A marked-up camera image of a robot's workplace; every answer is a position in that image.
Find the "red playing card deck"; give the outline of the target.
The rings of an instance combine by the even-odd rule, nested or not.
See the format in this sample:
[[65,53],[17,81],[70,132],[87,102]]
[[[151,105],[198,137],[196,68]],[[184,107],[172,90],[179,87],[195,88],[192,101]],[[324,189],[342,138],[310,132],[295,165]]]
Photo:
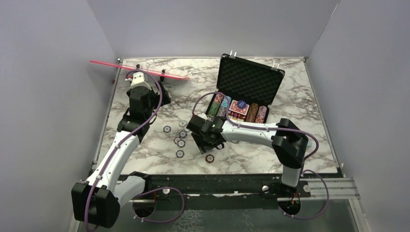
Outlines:
[[249,111],[249,108],[250,108],[250,105],[247,104],[246,108],[239,109],[237,107],[237,102],[238,102],[237,100],[232,100],[232,102],[229,106],[229,111],[233,111],[233,112],[237,112],[237,113],[240,113],[240,114],[243,114],[243,115],[247,115],[248,111]]

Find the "red white chip stack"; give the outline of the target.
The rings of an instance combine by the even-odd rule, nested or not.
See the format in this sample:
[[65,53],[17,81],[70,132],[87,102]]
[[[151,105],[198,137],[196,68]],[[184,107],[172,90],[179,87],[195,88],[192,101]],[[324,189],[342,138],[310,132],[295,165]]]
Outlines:
[[214,95],[211,106],[208,110],[208,113],[206,114],[208,119],[214,118],[214,117],[217,116],[217,113],[219,111],[220,105],[221,105],[223,100],[224,100],[224,95],[223,94],[217,93],[217,94]]

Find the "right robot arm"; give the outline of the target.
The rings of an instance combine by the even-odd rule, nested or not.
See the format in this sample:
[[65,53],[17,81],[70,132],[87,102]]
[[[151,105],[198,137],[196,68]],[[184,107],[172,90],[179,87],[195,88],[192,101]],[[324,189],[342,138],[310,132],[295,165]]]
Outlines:
[[264,145],[274,150],[283,166],[279,191],[286,197],[298,191],[299,176],[308,145],[307,133],[299,130],[290,120],[258,124],[215,117],[205,120],[193,115],[186,128],[191,132],[202,154],[225,142],[247,142]]

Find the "red dice row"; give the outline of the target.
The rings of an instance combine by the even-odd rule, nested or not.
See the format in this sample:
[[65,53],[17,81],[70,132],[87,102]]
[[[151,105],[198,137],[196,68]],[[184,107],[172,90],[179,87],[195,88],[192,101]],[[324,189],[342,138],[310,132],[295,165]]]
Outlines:
[[228,116],[229,118],[233,119],[233,120],[237,120],[237,121],[245,121],[247,116],[237,113],[237,112],[233,112],[233,111],[229,111],[228,112]]

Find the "blue ten poker chip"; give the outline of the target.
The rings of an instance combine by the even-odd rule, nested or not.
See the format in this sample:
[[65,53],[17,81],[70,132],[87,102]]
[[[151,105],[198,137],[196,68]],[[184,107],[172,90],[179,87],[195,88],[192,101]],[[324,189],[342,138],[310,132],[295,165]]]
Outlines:
[[163,127],[163,132],[164,132],[164,133],[170,133],[171,130],[172,130],[172,129],[171,129],[170,126],[164,126],[164,127]]

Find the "black poker chip case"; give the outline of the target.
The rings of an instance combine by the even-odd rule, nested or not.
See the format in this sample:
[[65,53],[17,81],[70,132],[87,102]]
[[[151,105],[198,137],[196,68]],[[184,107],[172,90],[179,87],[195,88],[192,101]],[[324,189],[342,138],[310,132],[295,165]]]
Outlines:
[[217,92],[224,97],[231,97],[232,100],[268,107],[273,102],[284,76],[285,71],[279,69],[277,64],[270,67],[234,55],[222,54]]

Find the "pink acrylic sheet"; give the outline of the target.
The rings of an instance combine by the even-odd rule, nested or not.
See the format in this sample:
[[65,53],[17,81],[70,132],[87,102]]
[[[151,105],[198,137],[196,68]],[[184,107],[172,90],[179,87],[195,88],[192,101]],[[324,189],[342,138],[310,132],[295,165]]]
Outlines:
[[141,71],[145,71],[148,74],[152,74],[152,75],[156,75],[159,77],[163,77],[163,78],[171,78],[171,79],[177,79],[177,80],[188,80],[190,79],[187,76],[182,76],[182,75],[178,75],[178,74],[172,74],[169,72],[163,72],[163,71],[156,71],[156,70],[150,70],[150,69],[144,69],[144,68],[137,68],[137,67],[132,67],[129,65],[122,65],[122,64],[115,64],[115,63],[108,63],[108,62],[103,62],[103,61],[97,61],[97,60],[90,60],[91,63],[94,64],[99,64],[99,65],[104,65],[104,66],[110,66],[110,67],[115,67],[115,68],[119,68],[119,69],[125,69],[125,70],[138,70],[139,72]]

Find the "light blue chip stack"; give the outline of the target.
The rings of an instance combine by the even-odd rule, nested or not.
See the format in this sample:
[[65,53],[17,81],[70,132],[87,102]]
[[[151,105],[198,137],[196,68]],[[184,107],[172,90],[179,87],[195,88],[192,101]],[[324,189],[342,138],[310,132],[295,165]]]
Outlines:
[[226,115],[226,111],[227,111],[227,108],[228,108],[231,100],[232,100],[232,98],[229,97],[229,96],[223,98],[216,116],[225,116]]

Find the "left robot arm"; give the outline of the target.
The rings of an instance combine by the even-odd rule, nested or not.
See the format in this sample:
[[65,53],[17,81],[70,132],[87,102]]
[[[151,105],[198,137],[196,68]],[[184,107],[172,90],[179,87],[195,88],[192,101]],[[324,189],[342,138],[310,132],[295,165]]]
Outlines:
[[171,102],[162,83],[155,85],[158,93],[147,83],[130,89],[129,111],[119,122],[109,151],[86,181],[75,183],[71,190],[74,218],[84,222],[88,231],[90,224],[111,228],[129,200],[136,195],[147,198],[152,192],[152,185],[141,175],[131,175],[121,184],[117,181],[128,158],[148,132],[152,118],[161,106]]

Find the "blue small blind button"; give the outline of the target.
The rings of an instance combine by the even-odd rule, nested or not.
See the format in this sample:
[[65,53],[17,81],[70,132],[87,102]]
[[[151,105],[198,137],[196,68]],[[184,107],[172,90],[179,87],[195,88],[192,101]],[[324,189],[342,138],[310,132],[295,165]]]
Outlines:
[[238,102],[237,102],[237,107],[238,107],[239,109],[244,109],[244,108],[246,108],[246,106],[247,106],[247,104],[246,104],[245,101],[238,101]]

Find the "purple red chip stack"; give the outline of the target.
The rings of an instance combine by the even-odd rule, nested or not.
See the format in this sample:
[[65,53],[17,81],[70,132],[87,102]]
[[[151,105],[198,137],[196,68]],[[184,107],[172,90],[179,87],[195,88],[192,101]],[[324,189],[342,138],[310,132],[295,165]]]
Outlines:
[[257,111],[257,115],[255,117],[255,123],[264,123],[265,117],[267,113],[267,107],[266,106],[260,106]]

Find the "orange black chip stack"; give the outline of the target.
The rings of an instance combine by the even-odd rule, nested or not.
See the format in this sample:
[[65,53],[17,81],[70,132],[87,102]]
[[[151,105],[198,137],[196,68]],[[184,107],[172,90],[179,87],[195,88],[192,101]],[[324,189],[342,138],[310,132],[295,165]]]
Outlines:
[[246,118],[246,122],[251,122],[253,123],[255,121],[256,115],[258,113],[258,109],[259,109],[259,105],[256,103],[252,103],[250,105],[249,111],[248,111],[248,115]]

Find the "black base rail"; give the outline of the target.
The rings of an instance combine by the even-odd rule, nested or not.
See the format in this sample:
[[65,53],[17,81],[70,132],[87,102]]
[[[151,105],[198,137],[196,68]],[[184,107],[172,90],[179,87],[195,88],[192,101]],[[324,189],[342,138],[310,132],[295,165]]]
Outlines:
[[307,174],[297,187],[282,184],[280,174],[153,174],[147,196],[133,197],[138,212],[185,210],[277,210],[282,202],[312,200],[320,179]]

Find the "orange black poker chip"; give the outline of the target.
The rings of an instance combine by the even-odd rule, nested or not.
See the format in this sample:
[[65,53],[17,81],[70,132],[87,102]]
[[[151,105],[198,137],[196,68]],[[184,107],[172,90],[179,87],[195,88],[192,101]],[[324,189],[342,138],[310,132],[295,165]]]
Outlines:
[[214,160],[215,160],[215,157],[213,155],[209,154],[205,157],[205,160],[206,160],[207,163],[213,163]]

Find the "white one poker chip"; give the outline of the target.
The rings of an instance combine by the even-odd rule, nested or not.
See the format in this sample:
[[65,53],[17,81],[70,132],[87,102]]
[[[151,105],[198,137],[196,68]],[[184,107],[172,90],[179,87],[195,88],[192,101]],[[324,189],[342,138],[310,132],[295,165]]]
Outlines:
[[186,127],[186,125],[187,125],[187,121],[185,121],[185,120],[179,120],[178,125],[179,125],[180,127],[184,128],[184,127]]

